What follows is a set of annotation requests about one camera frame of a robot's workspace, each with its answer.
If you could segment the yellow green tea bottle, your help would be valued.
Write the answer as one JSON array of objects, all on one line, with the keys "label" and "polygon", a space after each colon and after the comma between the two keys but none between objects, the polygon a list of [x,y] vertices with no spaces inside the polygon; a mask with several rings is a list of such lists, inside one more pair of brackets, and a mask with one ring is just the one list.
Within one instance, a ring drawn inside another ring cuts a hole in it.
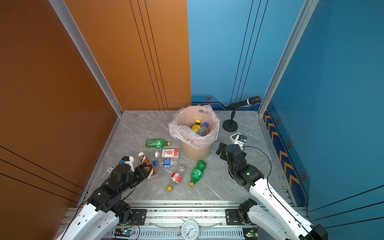
[{"label": "yellow green tea bottle", "polygon": [[195,124],[192,125],[191,129],[194,131],[194,132],[197,132],[200,128],[201,128],[201,120],[196,120],[195,121]]}]

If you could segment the brown coffee bottle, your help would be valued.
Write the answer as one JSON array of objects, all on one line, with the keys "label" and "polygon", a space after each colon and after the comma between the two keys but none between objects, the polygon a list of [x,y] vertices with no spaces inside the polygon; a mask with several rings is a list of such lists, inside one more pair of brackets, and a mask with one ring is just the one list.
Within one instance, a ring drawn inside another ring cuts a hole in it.
[{"label": "brown coffee bottle", "polygon": [[147,180],[154,180],[158,176],[158,172],[155,169],[154,165],[149,161],[146,154],[144,152],[140,152],[138,154],[139,160],[141,161],[141,165],[143,165],[146,171],[149,173]]}]

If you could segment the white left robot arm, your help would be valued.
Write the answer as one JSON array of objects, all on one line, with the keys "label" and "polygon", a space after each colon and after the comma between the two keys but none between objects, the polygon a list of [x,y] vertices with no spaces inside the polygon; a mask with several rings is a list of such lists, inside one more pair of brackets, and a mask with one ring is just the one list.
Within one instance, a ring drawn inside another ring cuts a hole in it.
[{"label": "white left robot arm", "polygon": [[134,170],[128,164],[119,164],[110,177],[87,199],[58,240],[100,240],[118,224],[131,219],[131,206],[122,194],[136,188],[153,173],[153,165],[139,165]]}]

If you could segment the clear red label bottle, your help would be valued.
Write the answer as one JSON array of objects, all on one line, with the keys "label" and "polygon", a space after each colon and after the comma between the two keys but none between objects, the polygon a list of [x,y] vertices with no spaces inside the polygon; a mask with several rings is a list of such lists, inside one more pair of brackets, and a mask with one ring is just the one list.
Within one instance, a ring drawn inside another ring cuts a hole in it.
[{"label": "clear red label bottle", "polygon": [[183,175],[185,174],[185,171],[186,171],[187,167],[184,166],[184,165],[180,165],[174,172],[173,174],[171,175],[171,178],[170,178],[170,183],[168,184],[167,186],[167,190],[169,192],[171,192],[173,190],[173,188],[175,187],[175,185],[178,185],[182,179],[183,179]]}]

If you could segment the pepsi blue cap bottle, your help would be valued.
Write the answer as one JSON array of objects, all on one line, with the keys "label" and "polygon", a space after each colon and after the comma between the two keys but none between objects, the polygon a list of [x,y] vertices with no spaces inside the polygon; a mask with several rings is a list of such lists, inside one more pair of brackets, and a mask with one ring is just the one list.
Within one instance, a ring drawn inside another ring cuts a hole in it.
[{"label": "pepsi blue cap bottle", "polygon": [[204,137],[209,134],[209,132],[209,123],[204,123],[203,126],[198,129],[197,134],[201,137]]}]

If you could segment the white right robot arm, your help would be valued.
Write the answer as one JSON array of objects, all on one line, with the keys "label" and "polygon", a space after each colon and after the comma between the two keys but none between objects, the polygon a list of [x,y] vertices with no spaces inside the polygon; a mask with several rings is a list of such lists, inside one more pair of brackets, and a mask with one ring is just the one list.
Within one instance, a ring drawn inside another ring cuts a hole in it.
[{"label": "white right robot arm", "polygon": [[238,185],[244,187],[263,204],[252,199],[239,205],[239,217],[245,225],[257,225],[275,240],[327,240],[329,234],[314,226],[291,207],[270,185],[259,169],[246,161],[246,153],[236,144],[220,143],[216,154],[227,162],[228,172]]}]

